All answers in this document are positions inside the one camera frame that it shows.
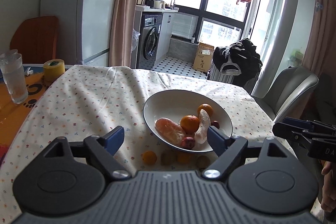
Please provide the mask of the person right hand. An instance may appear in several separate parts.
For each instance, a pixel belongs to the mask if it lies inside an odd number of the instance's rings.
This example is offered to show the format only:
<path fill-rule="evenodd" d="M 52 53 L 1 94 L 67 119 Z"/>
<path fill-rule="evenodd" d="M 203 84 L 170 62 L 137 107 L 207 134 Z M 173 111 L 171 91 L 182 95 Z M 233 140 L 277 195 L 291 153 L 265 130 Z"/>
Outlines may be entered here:
<path fill-rule="evenodd" d="M 331 213 L 335 209 L 335 163 L 324 161 L 322 175 L 324 176 L 324 183 L 322 188 L 322 202 L 321 208 Z"/>

